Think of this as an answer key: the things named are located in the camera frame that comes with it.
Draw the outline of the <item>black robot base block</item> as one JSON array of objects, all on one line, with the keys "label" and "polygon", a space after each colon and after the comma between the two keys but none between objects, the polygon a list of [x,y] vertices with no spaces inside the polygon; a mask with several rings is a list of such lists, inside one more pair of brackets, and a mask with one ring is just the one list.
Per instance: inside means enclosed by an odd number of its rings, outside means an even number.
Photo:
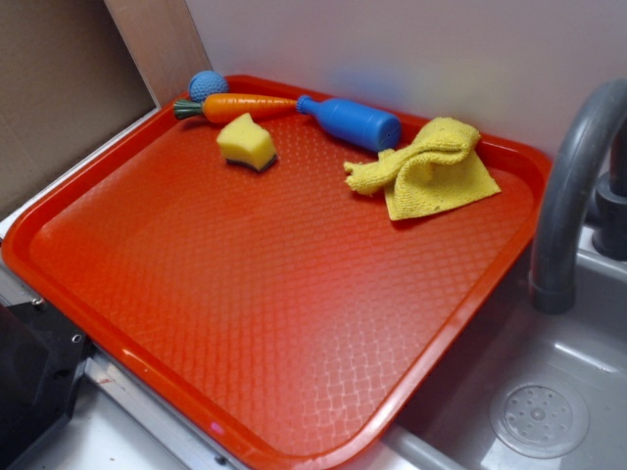
[{"label": "black robot base block", "polygon": [[89,339],[50,304],[1,307],[1,467],[13,469],[67,425]]}]

